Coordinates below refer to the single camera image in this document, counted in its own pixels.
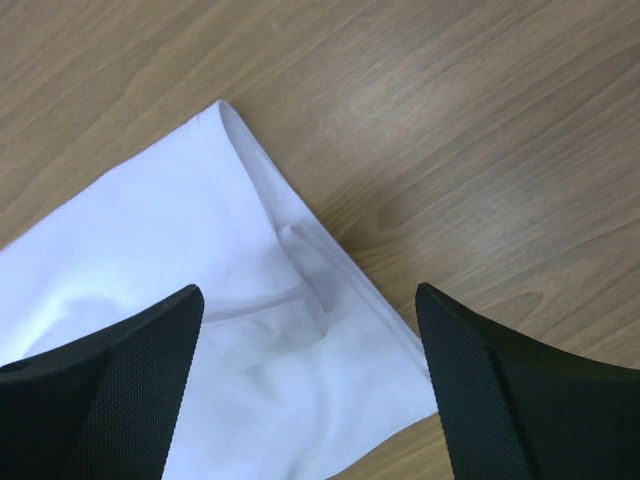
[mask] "wood grain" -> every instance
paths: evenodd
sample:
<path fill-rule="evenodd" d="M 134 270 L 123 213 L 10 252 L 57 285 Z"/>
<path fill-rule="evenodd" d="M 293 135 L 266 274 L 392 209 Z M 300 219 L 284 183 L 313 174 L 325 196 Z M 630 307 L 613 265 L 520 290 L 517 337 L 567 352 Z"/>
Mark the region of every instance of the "wood grain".
<path fill-rule="evenodd" d="M 637 0 L 0 0 L 0 245 L 227 98 L 415 327 L 640 367 Z M 336 478 L 451 478 L 437 417 Z"/>

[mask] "wooden surface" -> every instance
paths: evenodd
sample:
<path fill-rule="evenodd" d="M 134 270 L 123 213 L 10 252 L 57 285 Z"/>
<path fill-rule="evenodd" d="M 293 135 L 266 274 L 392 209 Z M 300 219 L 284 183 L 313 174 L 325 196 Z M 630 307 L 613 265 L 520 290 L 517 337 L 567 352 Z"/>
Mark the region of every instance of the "wooden surface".
<path fill-rule="evenodd" d="M 0 39 L 0 245 L 224 97 L 410 325 L 427 280 L 640 367 L 637 0 L 0 0 Z M 450 476 L 436 417 L 337 478 Z"/>

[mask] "fabric fold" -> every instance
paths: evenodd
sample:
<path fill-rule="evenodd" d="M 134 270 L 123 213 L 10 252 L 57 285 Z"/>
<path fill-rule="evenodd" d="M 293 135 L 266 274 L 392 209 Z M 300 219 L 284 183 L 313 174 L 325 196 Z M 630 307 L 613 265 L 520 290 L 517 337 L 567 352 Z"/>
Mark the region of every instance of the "fabric fold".
<path fill-rule="evenodd" d="M 436 410 L 417 337 L 225 102 L 6 247 L 0 278 L 0 365 L 201 288 L 166 479 L 325 479 Z"/>

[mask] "black textured material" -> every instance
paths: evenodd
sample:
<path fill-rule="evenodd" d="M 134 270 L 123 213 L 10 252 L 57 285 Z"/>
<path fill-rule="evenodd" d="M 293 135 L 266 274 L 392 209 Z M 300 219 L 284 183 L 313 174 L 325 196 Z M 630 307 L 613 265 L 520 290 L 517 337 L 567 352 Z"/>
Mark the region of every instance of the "black textured material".
<path fill-rule="evenodd" d="M 203 308 L 189 286 L 0 368 L 0 478 L 159 480 Z"/>
<path fill-rule="evenodd" d="M 456 479 L 640 478 L 640 372 L 545 345 L 430 285 L 418 323 Z"/>

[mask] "white fabric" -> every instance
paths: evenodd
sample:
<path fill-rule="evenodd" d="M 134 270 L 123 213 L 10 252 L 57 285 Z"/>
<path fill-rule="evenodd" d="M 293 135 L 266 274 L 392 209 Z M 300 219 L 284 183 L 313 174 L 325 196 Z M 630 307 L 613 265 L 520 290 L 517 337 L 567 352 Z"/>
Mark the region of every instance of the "white fabric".
<path fill-rule="evenodd" d="M 436 411 L 416 336 L 224 102 L 0 252 L 0 282 L 0 365 L 202 289 L 165 479 L 325 479 Z"/>

